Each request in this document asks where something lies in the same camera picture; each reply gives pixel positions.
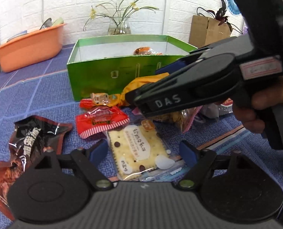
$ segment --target human hand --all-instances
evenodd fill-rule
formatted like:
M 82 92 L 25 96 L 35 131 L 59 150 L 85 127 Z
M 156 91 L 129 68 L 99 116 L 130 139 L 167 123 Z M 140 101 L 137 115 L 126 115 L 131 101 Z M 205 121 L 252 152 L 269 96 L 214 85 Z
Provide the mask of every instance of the human hand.
M 252 96 L 252 107 L 256 110 L 275 106 L 283 103 L 283 77 L 278 82 L 267 89 L 261 90 Z M 253 133 L 262 133 L 265 128 L 264 121 L 257 118 L 252 109 L 238 108 L 235 104 L 232 106 L 233 113 L 243 126 Z

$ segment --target blue tablecloth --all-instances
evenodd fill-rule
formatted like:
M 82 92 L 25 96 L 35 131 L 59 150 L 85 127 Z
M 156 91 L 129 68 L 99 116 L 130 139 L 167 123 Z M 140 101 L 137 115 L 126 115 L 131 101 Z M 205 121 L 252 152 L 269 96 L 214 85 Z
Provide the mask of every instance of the blue tablecloth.
M 13 123 L 29 115 L 40 115 L 74 125 L 64 139 L 63 153 L 69 153 L 77 147 L 89 148 L 104 138 L 101 133 L 83 140 L 77 134 L 75 116 L 81 111 L 78 103 L 73 100 L 66 69 L 72 47 L 64 46 L 56 57 L 47 61 L 10 73 L 0 73 L 0 160 L 9 159 L 8 141 L 14 129 Z M 134 120 L 129 108 L 125 112 Z M 176 154 L 178 144 L 183 139 L 196 147 L 207 143 L 207 146 L 219 154 L 240 150 L 283 188 L 283 152 L 272 150 L 260 135 L 240 129 L 240 125 L 233 115 L 228 115 L 218 121 L 195 122 L 186 134 L 181 134 L 170 124 L 158 123 L 157 128 Z M 107 177 L 116 176 L 110 152 L 98 168 Z M 0 213 L 0 228 L 5 228 L 8 224 L 10 220 Z

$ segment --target green box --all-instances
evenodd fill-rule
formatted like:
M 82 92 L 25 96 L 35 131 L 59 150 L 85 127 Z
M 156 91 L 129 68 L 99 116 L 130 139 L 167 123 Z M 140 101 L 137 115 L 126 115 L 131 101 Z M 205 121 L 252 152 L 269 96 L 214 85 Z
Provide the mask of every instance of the green box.
M 133 56 L 139 47 L 151 47 L 163 55 Z M 67 63 L 75 101 L 91 93 L 121 94 L 136 77 L 187 55 L 196 48 L 166 35 L 114 35 L 79 39 Z

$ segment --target glass vase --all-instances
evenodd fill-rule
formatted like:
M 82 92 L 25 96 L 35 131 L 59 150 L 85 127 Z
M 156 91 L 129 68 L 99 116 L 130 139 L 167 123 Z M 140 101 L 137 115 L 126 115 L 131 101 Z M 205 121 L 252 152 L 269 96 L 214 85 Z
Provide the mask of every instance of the glass vase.
M 129 17 L 110 17 L 110 25 L 108 27 L 108 35 L 131 34 Z

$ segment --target ribbed gray surface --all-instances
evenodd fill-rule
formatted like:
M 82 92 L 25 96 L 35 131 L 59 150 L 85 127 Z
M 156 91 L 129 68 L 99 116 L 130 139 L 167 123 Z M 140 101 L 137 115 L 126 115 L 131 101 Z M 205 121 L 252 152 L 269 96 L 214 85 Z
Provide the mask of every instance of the ribbed gray surface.
M 205 210 L 192 192 L 174 189 L 171 183 L 119 182 L 115 189 L 97 192 L 76 216 L 53 225 L 14 222 L 10 229 L 273 229 L 270 220 L 254 225 L 225 222 Z

